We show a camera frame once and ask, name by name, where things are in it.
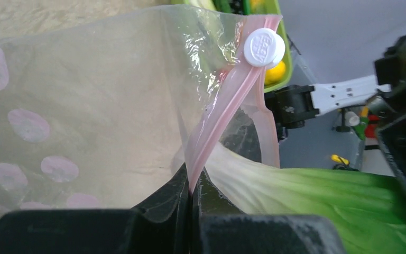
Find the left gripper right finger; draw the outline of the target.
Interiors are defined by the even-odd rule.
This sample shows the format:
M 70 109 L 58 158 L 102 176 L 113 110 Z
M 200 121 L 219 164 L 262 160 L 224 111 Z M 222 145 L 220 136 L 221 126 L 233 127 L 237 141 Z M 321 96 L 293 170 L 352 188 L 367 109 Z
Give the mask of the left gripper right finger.
M 190 204 L 191 253 L 345 253 L 334 225 L 317 215 L 248 215 L 203 171 Z

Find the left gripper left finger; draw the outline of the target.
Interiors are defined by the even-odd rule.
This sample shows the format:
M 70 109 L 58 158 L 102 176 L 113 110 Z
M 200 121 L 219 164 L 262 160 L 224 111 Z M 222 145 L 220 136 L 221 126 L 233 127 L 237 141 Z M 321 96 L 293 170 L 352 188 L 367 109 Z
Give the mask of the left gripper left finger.
M 25 210 L 0 218 L 0 253 L 185 253 L 185 166 L 131 209 Z

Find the clear zip top bag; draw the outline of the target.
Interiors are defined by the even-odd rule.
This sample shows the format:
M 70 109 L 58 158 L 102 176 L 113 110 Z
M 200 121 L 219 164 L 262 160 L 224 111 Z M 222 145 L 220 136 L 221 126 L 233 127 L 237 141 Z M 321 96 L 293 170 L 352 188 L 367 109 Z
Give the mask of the clear zip top bag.
M 0 218 L 130 208 L 183 163 L 195 185 L 222 139 L 250 124 L 278 167 L 263 96 L 281 20 L 165 5 L 0 39 Z

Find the green bok choy toy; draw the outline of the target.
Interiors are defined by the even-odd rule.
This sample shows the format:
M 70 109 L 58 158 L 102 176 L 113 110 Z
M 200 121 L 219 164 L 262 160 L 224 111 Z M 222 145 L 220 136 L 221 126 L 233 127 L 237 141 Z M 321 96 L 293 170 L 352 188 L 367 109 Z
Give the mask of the green bok choy toy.
M 335 225 L 348 253 L 406 253 L 406 198 L 392 176 L 279 169 L 217 145 L 211 181 L 247 214 L 314 214 Z

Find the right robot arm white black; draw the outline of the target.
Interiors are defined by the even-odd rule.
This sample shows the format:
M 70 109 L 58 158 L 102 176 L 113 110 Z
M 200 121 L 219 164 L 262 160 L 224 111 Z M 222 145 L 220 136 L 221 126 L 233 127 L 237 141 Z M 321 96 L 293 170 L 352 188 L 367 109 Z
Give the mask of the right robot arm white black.
M 379 149 L 406 193 L 406 35 L 374 62 L 375 73 L 340 83 L 290 85 L 265 94 L 280 127 L 296 129 L 305 120 L 338 109 L 365 105 L 378 117 Z

